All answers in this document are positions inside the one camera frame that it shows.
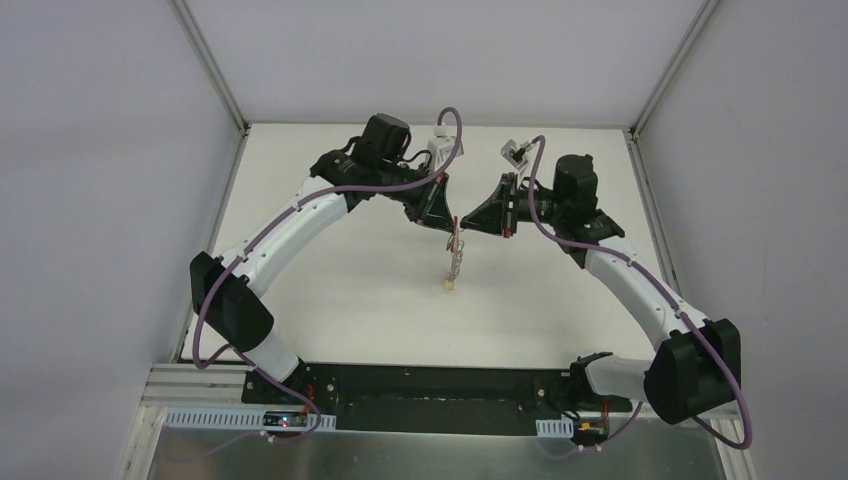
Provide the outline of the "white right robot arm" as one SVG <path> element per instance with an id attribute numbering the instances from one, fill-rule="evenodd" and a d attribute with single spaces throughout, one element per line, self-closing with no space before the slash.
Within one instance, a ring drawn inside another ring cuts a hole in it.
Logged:
<path id="1" fill-rule="evenodd" d="M 565 155 L 551 187 L 534 176 L 505 174 L 460 226 L 509 238 L 519 223 L 534 223 L 599 280 L 645 333 L 652 361 L 602 352 L 573 362 L 567 384 L 573 405 L 590 410 L 616 396 L 646 402 L 663 421 L 677 424 L 736 402 L 749 427 L 739 330 L 727 319 L 708 319 L 640 263 L 624 230 L 598 208 L 597 187 L 592 156 Z"/>

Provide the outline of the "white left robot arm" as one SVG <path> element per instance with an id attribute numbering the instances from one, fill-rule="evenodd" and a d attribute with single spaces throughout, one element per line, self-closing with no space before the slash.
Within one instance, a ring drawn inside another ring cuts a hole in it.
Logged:
<path id="1" fill-rule="evenodd" d="M 226 346 L 269 377 L 266 389 L 281 404 L 297 402 L 305 390 L 298 371 L 304 362 L 276 330 L 262 298 L 282 270 L 323 230 L 361 203 L 382 196 L 402 205 L 418 226 L 452 232 L 446 200 L 448 167 L 463 153 L 460 123 L 449 133 L 443 109 L 424 161 L 411 166 L 405 154 L 410 126 L 385 113 L 372 115 L 361 134 L 332 149 L 310 167 L 299 189 L 273 217 L 240 243 L 214 256 L 198 253 L 190 262 L 195 332 L 210 326 Z"/>

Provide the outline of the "red-handled metal key holder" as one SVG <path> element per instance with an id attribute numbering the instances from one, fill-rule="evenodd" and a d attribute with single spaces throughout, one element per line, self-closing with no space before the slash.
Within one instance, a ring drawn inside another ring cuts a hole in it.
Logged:
<path id="1" fill-rule="evenodd" d="M 460 233 L 461 229 L 459 227 L 459 224 L 455 223 L 455 230 L 451 233 L 446 246 L 446 250 L 451 255 L 451 263 L 448 273 L 445 277 L 445 281 L 452 280 L 456 282 L 461 271 L 464 241 L 460 238 Z"/>

